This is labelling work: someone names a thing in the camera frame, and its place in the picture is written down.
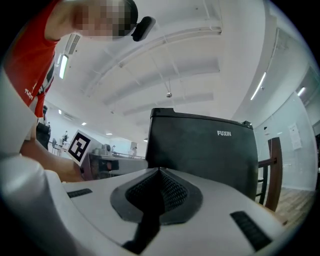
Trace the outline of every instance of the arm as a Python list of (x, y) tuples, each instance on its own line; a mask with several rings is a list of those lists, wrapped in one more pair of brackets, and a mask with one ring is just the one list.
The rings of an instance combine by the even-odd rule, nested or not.
[(48, 152), (36, 139), (35, 123), (32, 127), (30, 140), (25, 140), (20, 153), (38, 161), (45, 170), (52, 170), (63, 182), (83, 182), (79, 166), (71, 159), (65, 159)]

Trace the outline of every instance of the red shirt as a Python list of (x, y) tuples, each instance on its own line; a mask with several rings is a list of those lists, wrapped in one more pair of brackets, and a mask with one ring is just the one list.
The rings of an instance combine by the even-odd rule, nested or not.
[(4, 70), (13, 87), (29, 107), (36, 99), (34, 114), (43, 116), (45, 92), (53, 81), (57, 41), (45, 39), (47, 20), (60, 0), (52, 0), (32, 18), (15, 39), (5, 61)]

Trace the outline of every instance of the wooden floor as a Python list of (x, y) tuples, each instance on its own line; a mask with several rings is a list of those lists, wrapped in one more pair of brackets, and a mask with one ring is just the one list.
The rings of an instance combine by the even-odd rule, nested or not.
[[(257, 194), (261, 192), (261, 184), (258, 184)], [(267, 201), (268, 195), (267, 187), (264, 204)], [(286, 218), (288, 223), (285, 225), (286, 228), (294, 228), (301, 223), (306, 215), (308, 214), (314, 200), (314, 191), (305, 191), (291, 188), (282, 188), (279, 198), (279, 203), (276, 208), (276, 214)], [(255, 201), (259, 202), (260, 197), (258, 196)]]

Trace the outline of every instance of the white ceiling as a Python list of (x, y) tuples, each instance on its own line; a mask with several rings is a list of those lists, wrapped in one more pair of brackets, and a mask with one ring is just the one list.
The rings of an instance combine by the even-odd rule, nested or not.
[[(142, 42), (81, 37), (46, 100), (99, 131), (140, 142), (152, 108), (231, 119), (252, 85), (265, 39), (258, 0), (135, 0), (156, 25)], [(69, 36), (61, 39), (63, 54)], [(170, 91), (172, 98), (167, 98)]]

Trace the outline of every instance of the black earpiece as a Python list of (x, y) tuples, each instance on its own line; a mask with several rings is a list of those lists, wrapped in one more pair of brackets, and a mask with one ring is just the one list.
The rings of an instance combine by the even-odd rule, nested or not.
[(139, 42), (145, 39), (155, 23), (156, 20), (154, 18), (149, 16), (144, 17), (141, 22), (136, 25), (136, 28), (131, 35), (133, 40)]

